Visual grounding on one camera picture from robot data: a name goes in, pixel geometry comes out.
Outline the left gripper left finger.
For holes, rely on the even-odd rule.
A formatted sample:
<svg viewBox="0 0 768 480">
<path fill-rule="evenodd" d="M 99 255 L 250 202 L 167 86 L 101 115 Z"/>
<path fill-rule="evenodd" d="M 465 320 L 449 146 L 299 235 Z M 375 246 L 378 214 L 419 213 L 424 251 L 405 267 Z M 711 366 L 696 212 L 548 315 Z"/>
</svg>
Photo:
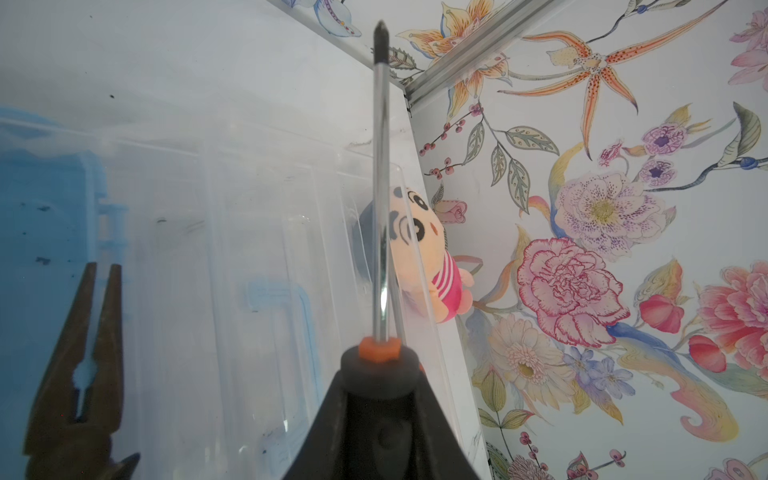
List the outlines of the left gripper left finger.
<svg viewBox="0 0 768 480">
<path fill-rule="evenodd" d="M 360 416 L 355 400 L 343 379 L 334 377 L 285 480 L 359 478 L 354 456 L 359 454 Z"/>
</svg>

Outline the orange handled screwdriver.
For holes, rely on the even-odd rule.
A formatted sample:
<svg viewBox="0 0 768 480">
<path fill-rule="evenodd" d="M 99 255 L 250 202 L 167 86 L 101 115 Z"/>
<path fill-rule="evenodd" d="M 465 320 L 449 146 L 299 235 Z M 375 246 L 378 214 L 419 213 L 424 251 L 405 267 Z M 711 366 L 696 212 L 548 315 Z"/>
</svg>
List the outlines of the orange handled screwdriver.
<svg viewBox="0 0 768 480">
<path fill-rule="evenodd" d="M 419 376 L 419 365 L 404 358 L 401 340 L 389 334 L 392 306 L 391 270 L 390 139 L 389 139 L 389 31 L 379 21 L 373 32 L 373 129 L 371 202 L 372 334 L 358 346 L 350 378 L 359 397 L 390 401 L 406 397 Z"/>
</svg>

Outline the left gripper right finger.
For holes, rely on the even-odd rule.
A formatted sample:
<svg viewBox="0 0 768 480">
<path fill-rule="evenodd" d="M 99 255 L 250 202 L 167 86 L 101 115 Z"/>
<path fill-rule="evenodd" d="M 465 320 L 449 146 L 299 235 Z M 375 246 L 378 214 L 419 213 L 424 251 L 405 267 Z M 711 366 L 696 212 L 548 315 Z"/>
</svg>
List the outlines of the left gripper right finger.
<svg viewBox="0 0 768 480">
<path fill-rule="evenodd" d="M 419 375 L 413 391 L 412 423 L 408 479 L 478 479 L 425 374 Z"/>
</svg>

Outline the blue plastic tool box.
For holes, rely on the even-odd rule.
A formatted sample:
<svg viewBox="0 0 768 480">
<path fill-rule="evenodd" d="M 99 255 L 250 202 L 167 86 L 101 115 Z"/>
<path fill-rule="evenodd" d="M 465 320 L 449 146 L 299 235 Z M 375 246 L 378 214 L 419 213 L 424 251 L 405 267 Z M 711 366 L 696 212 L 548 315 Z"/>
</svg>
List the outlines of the blue plastic tool box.
<svg viewBox="0 0 768 480">
<path fill-rule="evenodd" d="M 259 126 L 187 152 L 1 113 L 1 475 L 86 264 L 123 272 L 139 479 L 278 479 L 370 328 L 367 156 Z"/>
</svg>

